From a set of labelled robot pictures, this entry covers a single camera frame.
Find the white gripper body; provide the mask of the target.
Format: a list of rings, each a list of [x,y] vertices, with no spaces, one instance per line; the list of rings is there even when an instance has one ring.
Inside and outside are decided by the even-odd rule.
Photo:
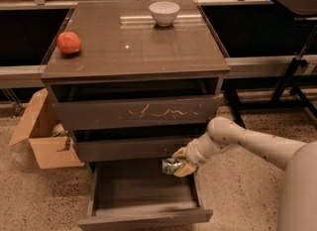
[[[204,150],[204,144],[198,139],[192,140],[186,146],[186,160],[196,166],[206,164],[208,162],[208,157]]]

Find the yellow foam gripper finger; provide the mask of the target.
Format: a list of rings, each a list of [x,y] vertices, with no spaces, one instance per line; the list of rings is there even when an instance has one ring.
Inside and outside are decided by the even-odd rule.
[[[177,177],[185,177],[187,175],[193,174],[197,169],[197,165],[193,165],[188,162],[182,162],[179,168],[174,172]]]
[[[172,154],[174,159],[185,159],[186,158],[186,148],[182,147]]]

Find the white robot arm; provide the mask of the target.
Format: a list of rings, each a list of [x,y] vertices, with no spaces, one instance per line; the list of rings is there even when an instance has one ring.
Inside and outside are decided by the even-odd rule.
[[[317,143],[304,143],[245,129],[216,117],[206,133],[172,156],[180,161],[174,173],[192,174],[210,157],[237,145],[284,171],[276,231],[317,231]]]

